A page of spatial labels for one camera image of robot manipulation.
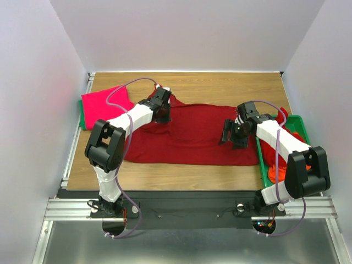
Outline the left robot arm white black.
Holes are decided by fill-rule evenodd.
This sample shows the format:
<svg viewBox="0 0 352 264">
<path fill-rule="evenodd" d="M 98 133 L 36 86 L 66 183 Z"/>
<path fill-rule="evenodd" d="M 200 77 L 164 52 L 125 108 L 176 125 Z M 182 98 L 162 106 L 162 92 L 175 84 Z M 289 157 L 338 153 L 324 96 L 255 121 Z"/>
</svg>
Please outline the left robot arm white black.
<svg viewBox="0 0 352 264">
<path fill-rule="evenodd" d="M 117 184 L 117 173 L 131 136 L 143 125 L 171 120 L 171 95 L 170 88 L 156 85 L 153 96 L 141 100 L 131 110 L 107 121 L 96 121 L 85 148 L 85 156 L 99 184 L 98 203 L 91 202 L 91 208 L 111 217 L 122 213 L 122 191 Z"/>
</svg>

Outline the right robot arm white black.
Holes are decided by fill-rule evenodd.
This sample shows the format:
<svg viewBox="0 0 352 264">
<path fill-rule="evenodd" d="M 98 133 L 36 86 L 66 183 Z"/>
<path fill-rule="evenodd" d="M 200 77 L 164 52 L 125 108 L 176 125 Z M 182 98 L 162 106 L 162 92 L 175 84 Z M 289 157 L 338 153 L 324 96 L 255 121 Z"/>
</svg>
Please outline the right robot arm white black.
<svg viewBox="0 0 352 264">
<path fill-rule="evenodd" d="M 248 146 L 255 135 L 275 150 L 275 158 L 287 164 L 285 179 L 256 192 L 253 208 L 265 215 L 273 205 L 328 190 L 331 187 L 326 151 L 301 142 L 284 129 L 285 122 L 277 122 L 270 114 L 257 111 L 255 101 L 238 105 L 236 120 L 226 119 L 219 144 L 233 143 L 234 149 Z"/>
</svg>

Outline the dark red t-shirt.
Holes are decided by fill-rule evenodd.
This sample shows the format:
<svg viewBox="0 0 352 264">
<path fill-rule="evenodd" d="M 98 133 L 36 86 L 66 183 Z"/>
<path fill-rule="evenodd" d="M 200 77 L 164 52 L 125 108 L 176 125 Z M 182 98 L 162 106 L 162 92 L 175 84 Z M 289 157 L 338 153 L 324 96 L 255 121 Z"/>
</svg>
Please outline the dark red t-shirt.
<svg viewBox="0 0 352 264">
<path fill-rule="evenodd" d="M 259 163 L 254 137 L 247 148 L 222 145 L 226 119 L 234 120 L 237 109 L 212 104 L 185 104 L 170 98 L 171 121 L 149 123 L 132 134 L 125 160 L 134 163 L 171 163 L 214 166 L 254 166 Z"/>
</svg>

